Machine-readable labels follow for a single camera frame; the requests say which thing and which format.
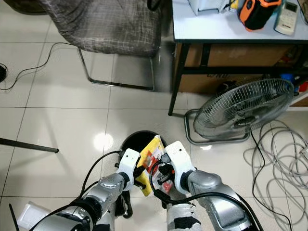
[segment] white desk top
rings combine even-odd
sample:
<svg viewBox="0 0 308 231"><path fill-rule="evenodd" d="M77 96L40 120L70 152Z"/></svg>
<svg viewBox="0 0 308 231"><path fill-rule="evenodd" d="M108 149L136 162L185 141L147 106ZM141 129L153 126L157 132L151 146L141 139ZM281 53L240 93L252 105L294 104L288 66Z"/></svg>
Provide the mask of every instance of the white desk top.
<svg viewBox="0 0 308 231"><path fill-rule="evenodd" d="M308 25L304 23L300 8L295 32L287 36L274 30L276 13L262 30L249 32L235 12L219 14L217 10L207 10L196 16L187 0L173 0L172 7L176 42L232 43L241 40L241 43L308 43Z"/></svg>

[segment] tile floor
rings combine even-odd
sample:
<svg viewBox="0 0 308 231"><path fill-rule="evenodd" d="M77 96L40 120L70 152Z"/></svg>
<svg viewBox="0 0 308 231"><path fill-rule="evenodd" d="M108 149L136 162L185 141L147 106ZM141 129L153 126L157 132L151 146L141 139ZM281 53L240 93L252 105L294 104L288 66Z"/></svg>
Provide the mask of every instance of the tile floor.
<svg viewBox="0 0 308 231"><path fill-rule="evenodd" d="M44 63L54 42L64 40L48 16L22 15L0 0L0 63L10 70L0 86L10 86L20 70ZM161 134L167 143L181 141L198 169L220 174L224 183L248 200L264 230L280 230L252 198L251 168L243 159L244 150L253 147L252 140L215 145L208 151L190 145L181 115L200 107L207 100L204 96L180 93L175 106L179 116L167 115L171 70L167 64L172 59L172 45L162 47L154 64L160 92L91 84L76 49L68 45L57 45L44 68L26 73L12 90L0 92L1 137L60 149L58 154L51 154L0 145L1 231L14 230L8 203L17 215L29 201L51 210L67 204L77 196L92 163L103 153L118 149L129 134L142 129ZM96 78L110 80L118 70L116 55L85 52L84 56ZM281 119L308 137L308 112L286 112ZM105 159L90 180L114 172L115 161L114 156ZM266 182L270 171L260 177ZM308 200L308 192L303 193ZM129 220L117 219L115 230L166 230L166 211L158 199L144 198L137 188L131 196L134 215ZM290 198L276 188L272 196L293 221L300 218L300 211ZM205 211L200 207L198 211L204 230L212 231ZM307 227L307 219L303 219L294 225L294 230L304 231Z"/></svg>

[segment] trash can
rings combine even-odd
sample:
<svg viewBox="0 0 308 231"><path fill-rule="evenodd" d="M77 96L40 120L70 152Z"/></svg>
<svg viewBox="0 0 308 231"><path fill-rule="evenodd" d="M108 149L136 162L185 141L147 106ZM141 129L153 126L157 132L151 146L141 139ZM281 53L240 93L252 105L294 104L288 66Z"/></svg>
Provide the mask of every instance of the trash can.
<svg viewBox="0 0 308 231"><path fill-rule="evenodd" d="M130 148L140 153L156 135L159 134L153 131L137 131L128 136L126 140L124 140L121 146L121 150L125 151L127 148ZM160 139L162 140L163 146L166 147L166 141L162 137L160 137Z"/></svg>

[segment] desk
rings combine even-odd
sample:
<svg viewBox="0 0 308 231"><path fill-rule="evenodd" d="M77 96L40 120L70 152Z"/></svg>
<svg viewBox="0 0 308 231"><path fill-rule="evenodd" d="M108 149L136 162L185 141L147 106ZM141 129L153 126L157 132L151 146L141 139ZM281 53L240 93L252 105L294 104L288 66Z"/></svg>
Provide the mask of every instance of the desk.
<svg viewBox="0 0 308 231"><path fill-rule="evenodd" d="M289 0L298 5L296 0ZM308 26L301 11L298 13L295 32L291 36L282 35L274 30L277 15L267 21L262 30L248 32L239 21L235 12L219 14L217 10L199 12L196 16L187 0L173 0L174 41L181 43L179 63L175 70L172 97L168 115L172 115L183 74L307 74L302 69L308 57ZM189 46L202 43L203 57L200 67L184 67ZM211 44L297 44L304 45L303 51L293 68L282 67L207 67Z"/></svg>

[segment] fan guard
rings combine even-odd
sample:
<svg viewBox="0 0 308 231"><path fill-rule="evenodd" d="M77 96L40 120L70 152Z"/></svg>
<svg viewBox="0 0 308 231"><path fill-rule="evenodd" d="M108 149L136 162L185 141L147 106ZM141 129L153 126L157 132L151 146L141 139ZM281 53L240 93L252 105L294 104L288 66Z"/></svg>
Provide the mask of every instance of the fan guard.
<svg viewBox="0 0 308 231"><path fill-rule="evenodd" d="M227 140L272 121L290 105L294 87L284 79L264 79L233 88L207 101L193 128L203 138Z"/></svg>

